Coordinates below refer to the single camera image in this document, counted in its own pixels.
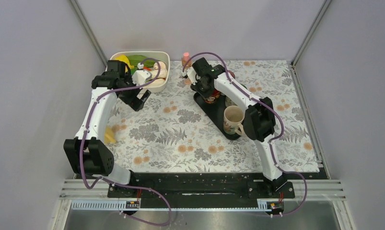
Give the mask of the black serving tray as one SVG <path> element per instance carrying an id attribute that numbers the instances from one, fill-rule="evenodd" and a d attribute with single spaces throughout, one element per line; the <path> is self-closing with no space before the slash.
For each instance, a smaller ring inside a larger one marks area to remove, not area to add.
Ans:
<path id="1" fill-rule="evenodd" d="M 238 134 L 229 135 L 226 134 L 223 130 L 223 112 L 225 108 L 227 107 L 225 104 L 225 96 L 220 96 L 218 100 L 213 104 L 207 104 L 204 102 L 204 98 L 202 98 L 197 92 L 193 96 L 194 101 L 197 103 L 197 105 L 203 110 L 203 112 L 210 118 L 210 120 L 214 123 L 214 125 L 221 131 L 221 133 L 228 139 L 228 140 L 237 140 L 241 136 Z M 254 111 L 254 108 L 250 106 L 246 110 L 242 110 L 245 114 L 246 112 Z"/>

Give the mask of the black mug with tan rim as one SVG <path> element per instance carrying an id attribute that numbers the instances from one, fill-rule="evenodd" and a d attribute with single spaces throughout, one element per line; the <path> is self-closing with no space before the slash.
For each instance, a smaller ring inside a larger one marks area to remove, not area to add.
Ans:
<path id="1" fill-rule="evenodd" d="M 221 93 L 218 90 L 214 90 L 210 96 L 204 98 L 204 102 L 207 104 L 213 104 L 218 100 L 220 94 Z"/>

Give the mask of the yellow toy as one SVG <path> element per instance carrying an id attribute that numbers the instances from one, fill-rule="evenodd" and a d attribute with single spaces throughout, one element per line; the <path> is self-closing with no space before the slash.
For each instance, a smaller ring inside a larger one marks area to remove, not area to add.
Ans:
<path id="1" fill-rule="evenodd" d="M 115 139 L 115 134 L 110 127 L 106 127 L 105 135 L 104 135 L 104 143 L 105 144 L 115 144 L 117 141 Z"/>

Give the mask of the cream floral mug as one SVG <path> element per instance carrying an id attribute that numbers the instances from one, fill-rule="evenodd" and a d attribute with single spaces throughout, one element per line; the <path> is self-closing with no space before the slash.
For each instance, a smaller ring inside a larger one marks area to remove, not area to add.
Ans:
<path id="1" fill-rule="evenodd" d="M 238 134 L 246 136 L 243 128 L 245 114 L 237 105 L 231 105 L 225 108 L 223 112 L 223 130 L 226 134 Z"/>

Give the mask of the pink glass mug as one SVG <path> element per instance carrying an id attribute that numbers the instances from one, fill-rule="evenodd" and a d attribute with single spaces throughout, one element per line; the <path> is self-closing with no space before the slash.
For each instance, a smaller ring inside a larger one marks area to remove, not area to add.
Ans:
<path id="1" fill-rule="evenodd" d="M 228 70 L 228 75 L 230 79 L 235 79 L 235 74 L 232 71 Z"/>

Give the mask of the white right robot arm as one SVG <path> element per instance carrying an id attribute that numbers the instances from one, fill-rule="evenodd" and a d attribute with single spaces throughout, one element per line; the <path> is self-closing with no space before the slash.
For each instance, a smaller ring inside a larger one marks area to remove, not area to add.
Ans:
<path id="1" fill-rule="evenodd" d="M 212 66 L 202 57 L 184 73 L 191 81 L 194 100 L 218 129 L 230 140 L 251 139 L 258 150 L 265 177 L 264 191 L 277 197 L 287 183 L 286 172 L 274 152 L 275 125 L 282 119 L 272 100 L 260 98 L 235 80 L 224 63 Z"/>

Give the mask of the beige upside-down mug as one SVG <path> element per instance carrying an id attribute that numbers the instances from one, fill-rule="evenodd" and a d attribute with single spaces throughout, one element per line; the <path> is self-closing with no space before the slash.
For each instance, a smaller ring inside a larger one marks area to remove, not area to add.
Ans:
<path id="1" fill-rule="evenodd" d="M 226 90 L 223 90 L 222 93 L 226 96 L 226 105 L 236 105 L 239 108 L 245 110 L 248 106 L 249 93 L 247 88 L 244 85 L 235 86 L 231 83 L 226 84 Z"/>

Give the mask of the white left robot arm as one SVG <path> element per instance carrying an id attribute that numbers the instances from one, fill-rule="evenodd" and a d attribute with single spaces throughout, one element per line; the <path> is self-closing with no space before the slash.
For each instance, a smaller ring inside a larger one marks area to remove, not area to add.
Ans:
<path id="1" fill-rule="evenodd" d="M 120 60 L 109 60 L 105 72 L 97 75 L 91 84 L 91 101 L 79 131 L 73 139 L 66 139 L 63 149 L 75 174 L 85 179 L 93 176 L 110 184 L 119 184 L 127 197 L 137 193 L 138 185 L 131 180 L 132 172 L 115 163 L 113 153 L 104 144 L 110 111 L 121 99 L 134 111 L 143 108 L 151 92 L 138 95 L 152 74 L 144 69 L 144 60 L 131 72 L 129 65 Z"/>

